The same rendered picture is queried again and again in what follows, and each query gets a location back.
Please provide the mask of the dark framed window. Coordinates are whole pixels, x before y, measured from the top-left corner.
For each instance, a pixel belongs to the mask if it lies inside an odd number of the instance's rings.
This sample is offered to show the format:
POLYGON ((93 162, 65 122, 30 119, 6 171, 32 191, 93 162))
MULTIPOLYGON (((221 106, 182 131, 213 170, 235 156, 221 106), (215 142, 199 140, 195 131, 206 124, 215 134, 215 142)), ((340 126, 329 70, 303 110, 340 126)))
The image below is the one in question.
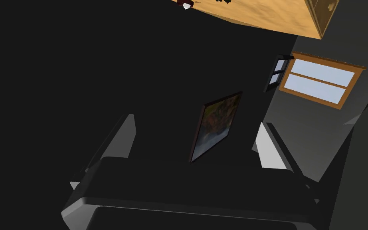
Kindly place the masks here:
POLYGON ((275 62, 273 64, 270 75, 263 90, 264 93, 275 89, 281 83, 281 80, 285 75, 286 69, 290 61, 294 59, 295 58, 291 55, 278 54, 276 56, 275 62))

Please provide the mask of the wooden table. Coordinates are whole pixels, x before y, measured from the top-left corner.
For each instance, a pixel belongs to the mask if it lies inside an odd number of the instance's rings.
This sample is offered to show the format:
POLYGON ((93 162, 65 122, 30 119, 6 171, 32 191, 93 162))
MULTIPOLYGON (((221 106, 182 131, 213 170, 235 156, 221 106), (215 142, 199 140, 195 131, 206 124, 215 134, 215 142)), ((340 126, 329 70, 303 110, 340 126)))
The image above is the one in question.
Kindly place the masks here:
POLYGON ((191 1, 191 8, 235 24, 320 40, 340 0, 191 1))

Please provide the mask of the framed landscape picture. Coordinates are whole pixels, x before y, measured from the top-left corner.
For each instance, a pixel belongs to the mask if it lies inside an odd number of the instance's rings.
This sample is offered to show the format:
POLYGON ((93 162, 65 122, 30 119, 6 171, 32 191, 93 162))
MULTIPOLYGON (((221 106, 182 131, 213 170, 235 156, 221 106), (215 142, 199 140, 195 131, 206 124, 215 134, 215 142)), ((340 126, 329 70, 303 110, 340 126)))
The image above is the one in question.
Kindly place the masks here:
POLYGON ((194 163, 225 139, 232 127, 243 92, 216 99, 202 106, 189 162, 194 163))

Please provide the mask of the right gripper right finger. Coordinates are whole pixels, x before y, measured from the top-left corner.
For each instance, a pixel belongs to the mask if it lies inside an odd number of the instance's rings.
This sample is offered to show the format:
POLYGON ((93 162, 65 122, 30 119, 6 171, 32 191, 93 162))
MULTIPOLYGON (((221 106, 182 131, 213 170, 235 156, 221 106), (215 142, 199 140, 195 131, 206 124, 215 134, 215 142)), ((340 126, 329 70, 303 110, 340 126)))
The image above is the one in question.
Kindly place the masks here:
POLYGON ((252 150, 258 153, 263 168, 284 169, 297 175, 303 174, 272 123, 260 123, 252 150))

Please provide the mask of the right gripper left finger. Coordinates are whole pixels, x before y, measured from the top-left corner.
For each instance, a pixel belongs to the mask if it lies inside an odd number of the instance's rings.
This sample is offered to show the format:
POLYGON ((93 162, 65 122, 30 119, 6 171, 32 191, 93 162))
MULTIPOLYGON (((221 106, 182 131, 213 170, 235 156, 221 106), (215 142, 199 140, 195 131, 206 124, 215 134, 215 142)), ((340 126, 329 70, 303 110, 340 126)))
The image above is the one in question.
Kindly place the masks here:
POLYGON ((136 132, 134 115, 122 115, 102 144, 99 150, 99 158, 128 158, 136 132))

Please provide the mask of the wooden framed window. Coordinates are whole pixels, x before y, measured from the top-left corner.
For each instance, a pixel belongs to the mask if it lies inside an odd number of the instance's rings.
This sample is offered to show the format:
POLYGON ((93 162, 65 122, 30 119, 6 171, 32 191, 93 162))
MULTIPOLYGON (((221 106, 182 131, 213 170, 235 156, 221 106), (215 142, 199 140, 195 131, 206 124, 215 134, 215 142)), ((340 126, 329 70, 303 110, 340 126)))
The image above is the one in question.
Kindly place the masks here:
POLYGON ((342 109, 364 66, 292 52, 293 59, 285 70, 279 90, 342 109))

